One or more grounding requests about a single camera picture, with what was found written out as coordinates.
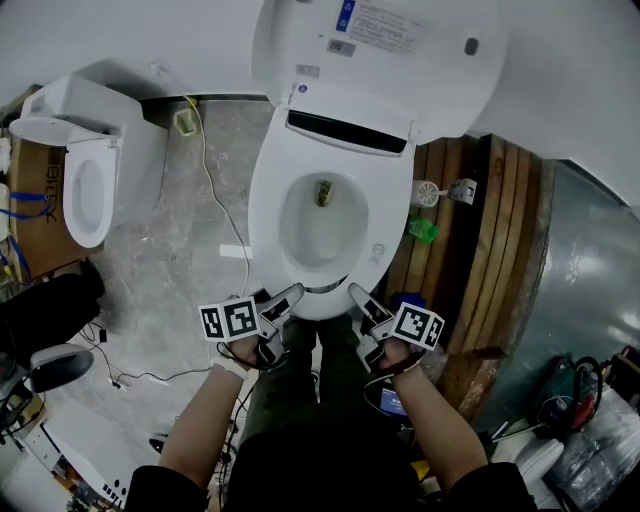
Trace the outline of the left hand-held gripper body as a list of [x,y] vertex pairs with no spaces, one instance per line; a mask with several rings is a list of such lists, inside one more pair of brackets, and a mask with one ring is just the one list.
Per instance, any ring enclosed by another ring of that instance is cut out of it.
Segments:
[[276,365],[284,355],[276,321],[263,319],[253,296],[198,307],[204,336],[208,341],[229,344],[257,335],[261,338],[256,352],[258,360]]

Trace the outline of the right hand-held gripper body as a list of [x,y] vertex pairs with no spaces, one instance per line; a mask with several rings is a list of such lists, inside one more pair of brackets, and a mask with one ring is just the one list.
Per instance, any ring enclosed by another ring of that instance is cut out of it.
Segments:
[[394,320],[372,331],[365,331],[356,353],[365,368],[373,373],[383,355],[383,343],[395,337],[407,343],[433,351],[438,343],[445,321],[436,313],[404,303]]

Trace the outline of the person's left forearm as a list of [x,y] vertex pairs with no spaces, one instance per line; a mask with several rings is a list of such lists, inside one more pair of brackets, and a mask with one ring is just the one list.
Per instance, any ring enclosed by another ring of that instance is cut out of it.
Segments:
[[159,465],[205,490],[219,460],[243,383],[237,374],[214,365],[171,429]]

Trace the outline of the person's right forearm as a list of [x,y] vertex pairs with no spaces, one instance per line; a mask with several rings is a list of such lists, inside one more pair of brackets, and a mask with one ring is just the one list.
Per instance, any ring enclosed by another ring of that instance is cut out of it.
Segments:
[[488,464],[479,437],[421,368],[393,377],[392,383],[425,459],[445,492]]

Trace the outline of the small white toilet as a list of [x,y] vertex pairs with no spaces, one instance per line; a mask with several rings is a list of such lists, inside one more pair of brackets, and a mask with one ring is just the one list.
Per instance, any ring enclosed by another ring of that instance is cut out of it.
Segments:
[[156,207],[168,132],[144,118],[137,100],[68,75],[31,94],[9,130],[65,149],[63,212],[78,245],[96,248]]

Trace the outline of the person's left hand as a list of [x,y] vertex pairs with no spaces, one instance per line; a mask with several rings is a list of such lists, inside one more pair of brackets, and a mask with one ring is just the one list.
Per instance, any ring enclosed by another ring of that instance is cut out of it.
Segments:
[[268,371],[271,366],[258,360],[256,349],[260,341],[259,336],[253,335],[232,341],[227,345],[227,348],[242,368]]

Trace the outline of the person's right hand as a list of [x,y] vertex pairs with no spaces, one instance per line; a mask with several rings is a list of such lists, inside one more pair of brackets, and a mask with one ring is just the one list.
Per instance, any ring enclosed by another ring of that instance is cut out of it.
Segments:
[[383,355],[377,363],[377,376],[392,379],[408,377],[418,370],[420,360],[427,352],[424,348],[390,337],[383,343]]

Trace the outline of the white wristband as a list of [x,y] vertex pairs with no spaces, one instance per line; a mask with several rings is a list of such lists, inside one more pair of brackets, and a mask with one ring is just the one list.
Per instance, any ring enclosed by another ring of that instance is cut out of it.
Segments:
[[212,366],[218,366],[225,371],[234,374],[242,381],[246,381],[248,379],[248,370],[232,358],[216,357],[213,358],[210,363]]

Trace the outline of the person's dark green trousers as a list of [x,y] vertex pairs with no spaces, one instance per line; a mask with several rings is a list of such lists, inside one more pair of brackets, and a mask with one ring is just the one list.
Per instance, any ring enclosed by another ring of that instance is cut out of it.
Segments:
[[356,353],[358,344],[347,314],[323,321],[288,321],[283,346],[289,356],[259,376],[241,441],[276,435],[314,437],[367,422],[363,387],[369,374]]

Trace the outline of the green spray bottle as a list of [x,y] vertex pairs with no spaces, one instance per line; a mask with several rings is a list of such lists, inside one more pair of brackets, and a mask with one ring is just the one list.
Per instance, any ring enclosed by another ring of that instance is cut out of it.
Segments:
[[410,215],[407,219],[405,234],[424,244],[431,244],[437,237],[438,233],[438,227],[428,218]]

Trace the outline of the wooden slat platform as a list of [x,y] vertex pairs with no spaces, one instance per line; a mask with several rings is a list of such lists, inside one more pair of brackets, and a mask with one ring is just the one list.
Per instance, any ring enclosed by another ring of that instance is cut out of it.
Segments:
[[445,319],[437,387],[470,420],[525,324],[542,267],[553,175],[536,154],[489,135],[419,147],[414,177],[441,188],[458,178],[478,184],[471,205],[442,199],[433,209],[410,208],[438,233],[431,243],[404,236],[381,284],[387,306],[415,295]]

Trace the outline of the person's black shirt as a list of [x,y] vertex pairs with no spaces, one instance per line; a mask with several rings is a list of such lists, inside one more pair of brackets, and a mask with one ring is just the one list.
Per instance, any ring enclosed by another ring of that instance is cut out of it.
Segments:
[[[438,512],[537,512],[517,467],[491,463],[460,479]],[[205,512],[207,488],[168,468],[133,473],[124,512]],[[372,423],[304,438],[242,443],[221,512],[430,512],[398,439]]]

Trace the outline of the grey padded stool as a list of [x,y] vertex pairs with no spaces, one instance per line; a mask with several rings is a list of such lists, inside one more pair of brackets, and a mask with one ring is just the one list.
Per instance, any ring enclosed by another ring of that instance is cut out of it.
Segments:
[[93,362],[91,351],[73,343],[34,352],[30,359],[31,390],[44,393],[73,382],[86,374]]

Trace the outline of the teal metal platform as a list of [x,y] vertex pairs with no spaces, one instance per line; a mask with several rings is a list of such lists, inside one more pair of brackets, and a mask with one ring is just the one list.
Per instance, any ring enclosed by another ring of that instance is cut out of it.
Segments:
[[640,218],[578,166],[542,164],[540,206],[519,296],[496,336],[503,359],[476,431],[526,415],[557,356],[640,351]]

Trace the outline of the white box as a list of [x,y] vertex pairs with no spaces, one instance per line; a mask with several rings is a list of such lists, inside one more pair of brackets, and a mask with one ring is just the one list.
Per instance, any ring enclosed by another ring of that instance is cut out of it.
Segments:
[[0,497],[18,512],[121,512],[137,461],[122,429],[69,399],[18,432],[7,447],[19,457],[0,478]]

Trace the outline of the yellow green cup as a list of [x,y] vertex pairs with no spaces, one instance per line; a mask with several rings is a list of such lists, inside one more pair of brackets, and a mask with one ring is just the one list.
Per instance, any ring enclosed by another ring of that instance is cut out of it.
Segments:
[[199,122],[192,107],[177,110],[173,114],[173,126],[182,137],[190,137],[198,133]]

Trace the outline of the brown cardboard box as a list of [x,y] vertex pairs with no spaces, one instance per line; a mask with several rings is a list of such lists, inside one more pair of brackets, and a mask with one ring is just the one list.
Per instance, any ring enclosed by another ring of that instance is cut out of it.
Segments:
[[0,272],[21,284],[103,250],[71,236],[63,212],[64,148],[0,135]]

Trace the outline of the clear plastic wrapped bundle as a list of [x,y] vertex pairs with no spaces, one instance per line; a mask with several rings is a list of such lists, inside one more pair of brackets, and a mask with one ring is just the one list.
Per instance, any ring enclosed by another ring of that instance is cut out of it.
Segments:
[[548,473],[581,512],[594,512],[640,463],[640,415],[610,386]]

